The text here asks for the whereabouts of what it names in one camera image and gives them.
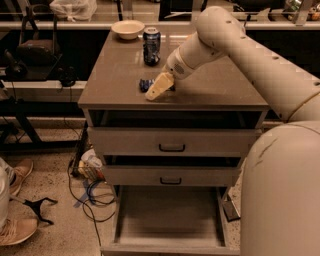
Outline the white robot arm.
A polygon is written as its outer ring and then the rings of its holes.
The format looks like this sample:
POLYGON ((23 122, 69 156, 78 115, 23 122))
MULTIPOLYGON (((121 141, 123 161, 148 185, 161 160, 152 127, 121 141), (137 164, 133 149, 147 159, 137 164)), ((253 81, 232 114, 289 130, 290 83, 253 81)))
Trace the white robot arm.
POLYGON ((243 170, 240 256, 320 256, 318 78, 254 41, 222 7, 168 57, 154 100, 206 62, 227 55, 281 119, 252 146, 243 170))

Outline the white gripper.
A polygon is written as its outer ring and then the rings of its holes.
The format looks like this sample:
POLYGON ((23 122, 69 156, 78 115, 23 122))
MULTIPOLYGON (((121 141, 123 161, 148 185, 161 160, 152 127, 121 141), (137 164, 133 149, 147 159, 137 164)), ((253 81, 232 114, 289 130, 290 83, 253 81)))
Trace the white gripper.
POLYGON ((185 79, 190 76, 199 66, 200 54, 196 48, 179 46, 167 58, 154 83, 145 94, 147 100, 153 101, 162 93, 174 85, 175 79, 185 79))

